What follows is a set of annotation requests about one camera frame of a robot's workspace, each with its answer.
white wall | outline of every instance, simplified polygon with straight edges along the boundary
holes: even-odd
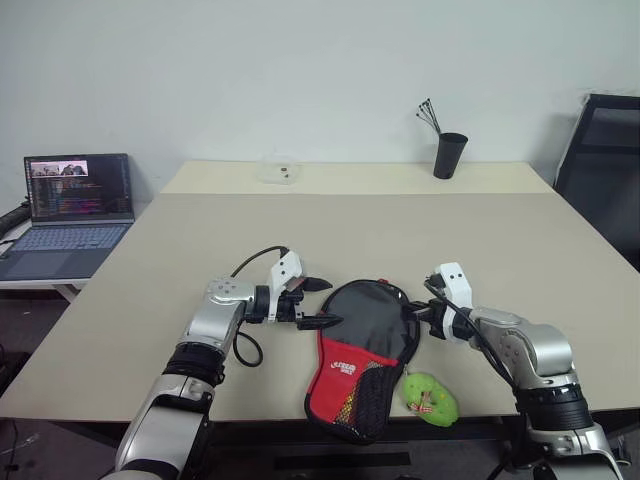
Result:
[[[551,171],[587,92],[637,94],[637,0],[0,0],[0,211],[22,157],[124,151],[138,199],[185,159],[432,159]]]

pen holder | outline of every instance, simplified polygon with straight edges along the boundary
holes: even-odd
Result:
[[[469,139],[460,133],[441,133],[438,142],[438,155],[433,167],[433,175],[447,179],[453,177],[458,160]]]

beige tabletop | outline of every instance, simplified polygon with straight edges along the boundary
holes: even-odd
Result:
[[[476,305],[554,324],[569,337],[592,409],[638,407],[640,276],[559,196],[540,192],[160,194],[0,399],[0,415],[129,421],[207,282],[273,244],[296,250],[309,275],[335,285],[386,278],[412,299],[429,298],[421,284],[436,265],[458,261]],[[256,261],[243,277],[263,283],[272,261]],[[308,294],[305,309],[327,294]],[[264,363],[251,369],[228,358],[212,417],[304,418],[315,334],[246,329]],[[434,374],[462,415],[515,411],[478,352],[423,333],[410,370]],[[397,396],[392,415],[407,415]]]

green plush toy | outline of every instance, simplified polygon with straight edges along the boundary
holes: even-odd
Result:
[[[438,427],[449,427],[458,420],[456,399],[432,375],[412,373],[402,384],[409,410]]]

